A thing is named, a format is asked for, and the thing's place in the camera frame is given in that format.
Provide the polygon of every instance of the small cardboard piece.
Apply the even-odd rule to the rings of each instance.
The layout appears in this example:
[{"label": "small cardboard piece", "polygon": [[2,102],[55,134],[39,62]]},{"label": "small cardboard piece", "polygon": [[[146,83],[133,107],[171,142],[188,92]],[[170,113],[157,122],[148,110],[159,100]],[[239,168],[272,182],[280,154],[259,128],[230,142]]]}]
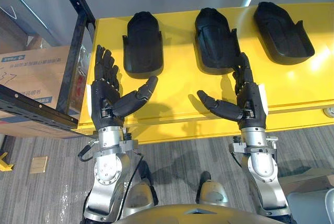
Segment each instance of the small cardboard piece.
[{"label": "small cardboard piece", "polygon": [[47,156],[33,157],[30,166],[30,173],[45,173]]}]

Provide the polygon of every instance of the yellow tabletop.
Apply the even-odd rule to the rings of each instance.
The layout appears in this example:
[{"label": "yellow tabletop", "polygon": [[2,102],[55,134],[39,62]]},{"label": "yellow tabletop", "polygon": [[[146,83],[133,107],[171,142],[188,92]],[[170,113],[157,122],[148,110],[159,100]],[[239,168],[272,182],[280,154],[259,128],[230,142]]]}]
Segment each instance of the yellow tabletop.
[{"label": "yellow tabletop", "polygon": [[[256,6],[220,8],[218,11],[226,16],[231,29],[237,28],[240,49],[249,58],[254,81],[265,84],[271,114],[267,119],[269,130],[333,124],[333,119],[326,117],[320,110],[334,105],[333,3],[280,6],[288,11],[295,23],[304,21],[304,28],[315,49],[315,55],[300,64],[279,65],[268,58],[253,19]],[[218,120],[205,109],[196,95],[197,90],[202,89],[216,99],[236,102],[232,74],[208,75],[197,66],[194,23],[198,13],[185,11],[154,15],[163,36],[164,69],[158,76],[159,81],[150,101],[125,119],[125,126],[132,127],[133,136],[142,143],[238,132],[236,123]],[[121,94],[125,95],[145,82],[129,77],[123,69],[122,35],[127,35],[130,19],[97,20],[88,84],[94,80],[93,67],[98,44],[112,51],[115,64],[120,67],[117,77],[121,84]],[[293,119],[296,116],[304,120]],[[187,125],[202,128],[202,132],[182,131]],[[92,134],[94,131],[88,115],[86,95],[78,129],[75,131],[84,134]]]}]

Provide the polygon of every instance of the gray carpet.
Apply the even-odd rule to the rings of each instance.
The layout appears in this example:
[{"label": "gray carpet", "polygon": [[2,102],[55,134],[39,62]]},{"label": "gray carpet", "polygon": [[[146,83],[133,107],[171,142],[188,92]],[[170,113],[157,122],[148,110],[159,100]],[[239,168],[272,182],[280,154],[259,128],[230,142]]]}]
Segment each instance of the gray carpet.
[{"label": "gray carpet", "polygon": [[[279,175],[334,168],[334,126],[271,134],[279,138]],[[79,223],[93,184],[91,160],[77,158],[87,138],[9,138],[4,150],[13,172],[0,172],[0,223]],[[159,205],[194,203],[200,174],[207,170],[226,189],[231,206],[254,211],[247,180],[228,153],[231,137],[140,146],[154,178]],[[49,157],[44,174],[29,174],[32,157]],[[133,171],[139,157],[130,153]]]}]

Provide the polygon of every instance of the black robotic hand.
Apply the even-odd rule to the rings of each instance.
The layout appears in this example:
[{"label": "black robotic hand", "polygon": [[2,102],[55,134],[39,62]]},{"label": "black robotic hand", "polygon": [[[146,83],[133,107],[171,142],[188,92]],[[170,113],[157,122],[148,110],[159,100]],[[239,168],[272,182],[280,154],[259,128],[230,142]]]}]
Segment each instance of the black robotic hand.
[{"label": "black robotic hand", "polygon": [[92,120],[96,130],[123,126],[124,117],[141,108],[151,97],[158,78],[151,76],[138,91],[121,97],[116,77],[118,67],[109,50],[98,45],[95,59],[95,81],[91,85]]},{"label": "black robotic hand", "polygon": [[211,113],[230,121],[236,121],[239,129],[246,127],[266,128],[266,114],[259,87],[253,82],[252,70],[245,53],[240,54],[240,60],[240,65],[233,68],[237,105],[223,100],[215,100],[202,90],[197,91],[197,95]]}]

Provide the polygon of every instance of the black metal shelf frame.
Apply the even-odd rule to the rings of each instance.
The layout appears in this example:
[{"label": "black metal shelf frame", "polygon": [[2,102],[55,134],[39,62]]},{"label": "black metal shelf frame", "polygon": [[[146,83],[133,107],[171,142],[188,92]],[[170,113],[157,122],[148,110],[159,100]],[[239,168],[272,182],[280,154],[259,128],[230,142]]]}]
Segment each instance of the black metal shelf frame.
[{"label": "black metal shelf frame", "polygon": [[0,111],[25,117],[41,124],[70,131],[76,128],[78,120],[68,115],[70,92],[72,89],[75,67],[78,62],[79,51],[85,28],[88,29],[93,41],[95,18],[85,0],[69,0],[78,13],[73,37],[65,66],[61,89],[56,109],[52,109],[16,91],[0,85]]}]

